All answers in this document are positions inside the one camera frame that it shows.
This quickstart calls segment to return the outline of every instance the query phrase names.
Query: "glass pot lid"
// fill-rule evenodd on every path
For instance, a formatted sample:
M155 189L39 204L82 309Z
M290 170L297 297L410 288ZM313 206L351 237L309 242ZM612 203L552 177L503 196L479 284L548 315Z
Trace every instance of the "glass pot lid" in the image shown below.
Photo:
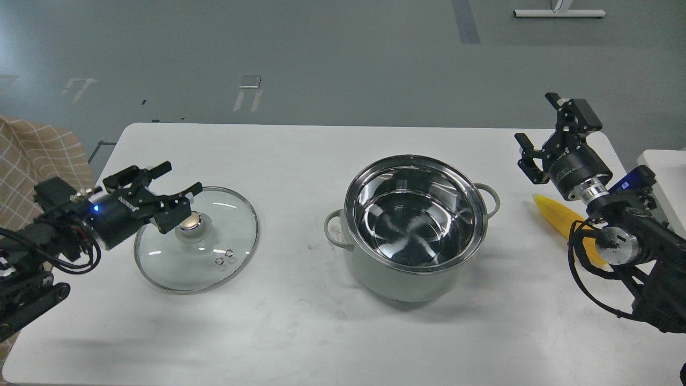
M136 234L136 264L158 287L188 292L213 288L232 277L255 251L257 215L243 196L205 186L191 207L192 215L167 234L151 224Z

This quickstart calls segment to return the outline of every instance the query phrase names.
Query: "gray floor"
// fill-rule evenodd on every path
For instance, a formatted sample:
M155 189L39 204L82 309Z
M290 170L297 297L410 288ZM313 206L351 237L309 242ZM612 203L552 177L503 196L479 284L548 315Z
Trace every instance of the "gray floor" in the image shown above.
M591 103L627 168L646 148L686 146L686 2L574 1L604 19L512 15L547 7L1 0L0 113L68 128L90 154L152 120L552 128L543 94L555 91ZM245 74L263 79L255 112L255 91L233 110ZM97 82L77 99L85 81L63 93L71 78Z

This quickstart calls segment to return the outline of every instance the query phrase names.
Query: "checkered cloth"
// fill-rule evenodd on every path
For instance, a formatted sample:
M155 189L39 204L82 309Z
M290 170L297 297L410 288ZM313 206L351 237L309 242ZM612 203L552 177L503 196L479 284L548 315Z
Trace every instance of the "checkered cloth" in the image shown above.
M39 215L33 188L51 177L76 190L93 187L78 138L63 128L0 115L0 227L17 230Z

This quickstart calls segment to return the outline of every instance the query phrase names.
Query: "black cable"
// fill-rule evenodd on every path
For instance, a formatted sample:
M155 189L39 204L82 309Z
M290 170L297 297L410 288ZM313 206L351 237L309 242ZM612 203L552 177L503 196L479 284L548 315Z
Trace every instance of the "black cable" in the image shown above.
M72 232L74 232L74 233L75 233L75 230L76 230L76 231L80 231L80 232L81 232L80 235L82 236L83 241L87 241L87 242L88 242L87 245L85 245L85 246L82 245L82 246L81 246L81 250L82 250L84 253L88 253L86 249L92 249L92 248L93 248L93 243L95 242L95 240L93 240L92 238L91 238L91 239L88 238L87 229L85 229L78 221L73 221L73 224L74 224L74 225L69 225L69 222L67 222L67 221L60 222L60 221L55 221L55 220L48 219L48 218L41 218L41 217L39 217L39 218L36 219L36 222L37 222L37 223L48 224L48 225L50 225L50 226L52 226L52 227L54 227L54 228L56 228L56 229L60 229L60 228L61 228L65 233L66 233L67 231L72 231ZM62 263L65 263L64 260L61 260L61 259L59 259L59 258L58 258L58 261L60 261L60 265L61 265ZM91 252L91 253L88 253L88 263L86 263L86 264L81 264L81 265L76 265L76 264L74 264L74 266L73 266L73 267L70 267L70 268L72 268L72 269L84 269L84 268L90 267L91 265L93 265L93 255L92 255L92 252Z
M637 319L634 315L631 315L629 313L625 313L622 310L618 310L616 308L612 308L605 303L602 303L600 300L596 299L589 290L586 288L584 283L581 281L581 277L579 277L579 272L576 270L576 266L574 265L574 251L576 247L584 248L583 245L583 238L579 239L579 244L575 246L576 243L576 238L578 237L578 232L583 229L583 227L587 226L591 222L591 219L588 218L585 221L574 221L571 225L571 229L569 230L570 238L569 238L569 248L567 250L567 257L569 261L569 270L571 271L571 275L574 278L574 282L576 285L579 287L579 289L586 295L593 303L597 304L600 308L604 309L605 311L615 315L616 317L623 317L624 319L629 319L629 320L635 320L635 321L640 321ZM578 223L582 223L579 228L575 228L575 226Z
M584 269L596 276L600 276L605 280L620 280L621 277L616 271L605 271L604 269L598 268L595 265L591 263L591 260L589 259L588 254L586 253L586 249L584 246L584 238L593 238L596 239L598 235L598 232L600 232L599 229L585 229L585 225L579 227L575 231L576 236L570 236L571 237L576 237L576 241L574 242L575 249L574 251L576 252L576 257L579 260L579 263L581 263L581 266L584 267Z
M43 222L50 223L50 221L46 221L45 219L42 219ZM102 250L100 249L100 246L97 244L95 239L92 237L92 234L88 229L84 229L83 227L80 227L82 230L86 231L86 234L90 234L90 237L87 241L90 242L89 245L89 250L88 250L88 264L72 264L70 262L65 262L64 260L60 258L55 258L51 256L50 254L46 253L45 251L39 249L33 242L28 240L27 238L24 238L23 236L19 235L15 231L11 231L6 228L0 227L0 236L4 236L6 238L9 238L11 240L14 240L18 242L19 244L23 245L24 247L27 247L30 253L36 253L45 261L51 263L55 268L58 270L65 272L65 273L70 273L72 275L81 275L83 273L87 273L92 271L99 263L100 258L102 256ZM93 256L93 247L95 247L96 250L96 256Z
M29 249L29 252L31 253L37 253L40 255L42 258L44 258L46 261L53 263L53 264L65 264L67 266L70 266L70 268L75 268L78 267L74 264L67 263L65 261L59 260L53 256L50 256L48 253L45 253L44 251L40 250L33 242L30 240L20 236L17 234L15 231L10 231L9 229L5 229L0 227L0 236L4 236L6 238L10 238L19 244L22 244L24 247L27 247Z

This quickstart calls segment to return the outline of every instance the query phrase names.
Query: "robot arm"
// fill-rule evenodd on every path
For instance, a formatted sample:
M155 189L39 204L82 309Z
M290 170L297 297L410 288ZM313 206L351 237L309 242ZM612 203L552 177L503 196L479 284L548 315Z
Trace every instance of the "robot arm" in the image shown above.
M69 295L69 285L54 284L44 262L66 273L87 273L100 261L99 244L109 250L148 223L165 234L191 215L189 196L201 193L200 183L171 196L147 188L171 168L170 162L150 170L130 166L105 178L107 194L93 202L88 198L101 188L77 192L57 177L34 187L43 214L16 232L0 228L0 341ZM74 264L82 253L88 262Z
M604 223L602 229L572 225L569 238L569 266L577 285L603 309L627 319L644 321L662 332L686 332L686 240L650 216L654 199L654 173L639 166L611 188L606 184L612 173L586 143L586 136L602 128L586 100L545 97L558 111L555 133L540 150L534 149L526 134L515 139L522 147L519 167L534 184L552 181L567 201L581 199L589 219L585 225ZM534 159L540 159L542 169ZM594 238L598 253L612 271L594 267L583 246L584 238ZM621 280L634 297L632 312L615 310L592 296L585 288L574 264L581 265L606 280ZM655 261L650 273L638 264Z

